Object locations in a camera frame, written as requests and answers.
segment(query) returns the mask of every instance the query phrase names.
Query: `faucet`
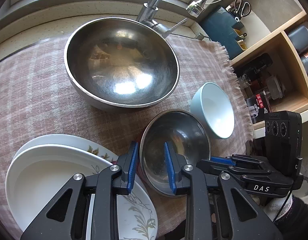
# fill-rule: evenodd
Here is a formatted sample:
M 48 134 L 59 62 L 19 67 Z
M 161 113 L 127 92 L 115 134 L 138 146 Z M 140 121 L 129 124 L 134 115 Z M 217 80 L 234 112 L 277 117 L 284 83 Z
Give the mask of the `faucet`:
M 164 26 L 163 24 L 156 22 L 153 18 L 158 11 L 157 5 L 160 1 L 161 0 L 149 0 L 148 3 L 144 3 L 136 20 L 157 31 L 159 34 L 161 34 L 161 36 L 163 36 L 163 38 L 166 38 L 178 27 L 183 25 L 187 21 L 187 18 L 177 23 L 170 29 Z M 187 11 L 189 12 L 190 15 L 198 17 L 198 15 L 204 10 L 203 6 L 205 2 L 206 0 L 199 0 L 198 2 L 193 2 L 187 7 Z

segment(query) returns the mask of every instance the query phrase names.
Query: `box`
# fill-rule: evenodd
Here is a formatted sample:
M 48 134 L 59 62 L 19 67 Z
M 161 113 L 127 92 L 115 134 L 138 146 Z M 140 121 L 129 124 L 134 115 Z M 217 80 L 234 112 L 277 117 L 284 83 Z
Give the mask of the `box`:
M 248 98 L 246 103 L 252 123 L 264 121 L 264 114 L 271 112 L 265 91 Z

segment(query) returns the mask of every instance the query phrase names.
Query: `towel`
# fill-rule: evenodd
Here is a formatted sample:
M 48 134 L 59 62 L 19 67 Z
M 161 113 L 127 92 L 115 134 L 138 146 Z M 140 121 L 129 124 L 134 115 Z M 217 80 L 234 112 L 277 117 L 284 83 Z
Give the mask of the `towel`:
M 7 205 L 4 182 L 16 151 L 35 137 L 76 135 L 121 155 L 157 114 L 172 108 L 189 111 L 195 92 L 204 83 L 214 82 L 228 95 L 235 126 L 228 139 L 210 140 L 211 153 L 221 157 L 245 153 L 253 126 L 227 51 L 219 43 L 170 35 L 166 40 L 180 65 L 175 91 L 151 108 L 112 114 L 88 105 L 71 85 L 63 59 L 67 38 L 34 45 L 0 63 L 0 220 L 15 239 L 22 232 Z M 158 215 L 159 237 L 185 219 L 186 198 L 166 198 L 147 189 Z

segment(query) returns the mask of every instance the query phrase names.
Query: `white plate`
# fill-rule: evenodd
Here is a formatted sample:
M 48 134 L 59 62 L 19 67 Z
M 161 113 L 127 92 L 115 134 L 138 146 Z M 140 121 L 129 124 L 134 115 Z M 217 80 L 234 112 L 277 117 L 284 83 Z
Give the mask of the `white plate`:
M 64 145 L 47 144 L 24 150 L 12 161 L 5 182 L 7 203 L 15 221 L 24 231 L 73 174 L 89 176 L 109 165 L 94 154 Z M 137 183 L 131 195 L 118 196 L 117 202 L 120 239 L 156 238 L 156 211 Z
M 58 133 L 42 135 L 42 136 L 36 137 L 28 141 L 16 152 L 13 159 L 15 159 L 16 156 L 19 155 L 22 151 L 25 151 L 26 149 L 30 147 L 42 145 L 42 144 L 59 144 L 59 145 L 71 146 L 77 149 L 81 149 L 83 151 L 88 151 L 90 153 L 93 153 L 109 162 L 113 162 L 118 159 L 118 156 L 115 153 L 106 149 L 102 145 L 99 145 L 95 142 L 84 139 L 82 137 L 69 135 L 69 134 L 58 134 Z M 148 195 L 147 189 L 145 188 L 143 182 L 141 181 L 141 179 L 138 177 L 137 174 L 135 176 L 135 181 L 142 187 L 142 189 L 145 190 L 145 192 Z

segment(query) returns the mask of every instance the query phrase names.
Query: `light blue bowl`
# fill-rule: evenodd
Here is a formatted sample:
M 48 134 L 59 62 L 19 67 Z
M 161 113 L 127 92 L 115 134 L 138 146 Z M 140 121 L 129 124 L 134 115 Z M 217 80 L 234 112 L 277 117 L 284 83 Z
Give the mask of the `light blue bowl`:
M 234 130 L 234 112 L 225 92 L 216 84 L 205 83 L 193 96 L 191 114 L 212 138 L 226 139 Z

